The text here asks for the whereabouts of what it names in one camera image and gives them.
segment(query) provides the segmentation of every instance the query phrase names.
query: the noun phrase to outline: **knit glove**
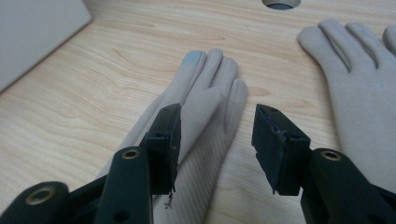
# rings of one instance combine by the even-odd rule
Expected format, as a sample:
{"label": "knit glove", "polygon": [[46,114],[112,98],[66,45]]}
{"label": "knit glove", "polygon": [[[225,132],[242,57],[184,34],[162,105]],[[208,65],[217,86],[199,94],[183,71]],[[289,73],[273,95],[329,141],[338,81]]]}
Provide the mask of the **knit glove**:
{"label": "knit glove", "polygon": [[396,193],[396,26],[382,39],[385,46],[363,24],[334,20],[298,36],[327,78],[342,151],[372,184]]}
{"label": "knit glove", "polygon": [[[158,111],[180,103],[176,193],[153,198],[154,223],[202,223],[248,97],[237,63],[220,49],[189,52],[169,87],[146,109],[119,149],[138,146]],[[98,177],[106,175],[111,160]]]}

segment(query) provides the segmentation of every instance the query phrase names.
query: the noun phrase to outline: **wooden table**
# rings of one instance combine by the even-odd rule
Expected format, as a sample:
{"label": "wooden table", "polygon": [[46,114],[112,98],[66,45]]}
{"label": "wooden table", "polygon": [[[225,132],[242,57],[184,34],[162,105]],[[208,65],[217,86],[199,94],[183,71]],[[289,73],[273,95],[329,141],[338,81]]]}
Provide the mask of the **wooden table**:
{"label": "wooden table", "polygon": [[87,0],[93,22],[0,95],[0,212],[24,189],[71,190],[99,173],[172,80],[185,53],[217,47],[240,66],[249,97],[206,223],[304,223],[299,197],[272,195],[250,145],[257,103],[283,111],[312,139],[340,149],[318,64],[296,40],[306,26],[359,21],[378,36],[394,0]]}

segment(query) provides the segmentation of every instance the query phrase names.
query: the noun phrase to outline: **bolt hole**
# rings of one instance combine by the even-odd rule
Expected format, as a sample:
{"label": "bolt hole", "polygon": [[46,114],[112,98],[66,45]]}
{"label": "bolt hole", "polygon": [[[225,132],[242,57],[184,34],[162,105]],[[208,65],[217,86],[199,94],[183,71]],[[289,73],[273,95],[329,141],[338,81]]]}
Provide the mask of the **bolt hole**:
{"label": "bolt hole", "polygon": [[301,0],[262,0],[262,3],[276,10],[289,10],[301,4]]}
{"label": "bolt hole", "polygon": [[123,157],[125,160],[134,159],[134,158],[136,158],[136,157],[138,157],[138,156],[139,156],[139,151],[134,150],[134,149],[128,150],[128,151],[125,151],[124,153],[122,153],[122,157]]}
{"label": "bolt hole", "polygon": [[322,151],[321,155],[324,158],[326,158],[327,160],[331,160],[331,161],[340,161],[341,160],[341,157],[332,151]]}
{"label": "bolt hole", "polygon": [[55,194],[55,188],[53,186],[46,186],[27,196],[25,202],[30,205],[37,205],[46,202],[48,199],[52,198]]}
{"label": "bolt hole", "polygon": [[369,214],[367,216],[367,218],[374,224],[386,224],[387,223],[382,217],[379,217],[378,215]]}
{"label": "bolt hole", "polygon": [[119,222],[119,223],[128,220],[128,218],[129,218],[128,211],[119,211],[118,213],[116,213],[114,215],[114,221]]}

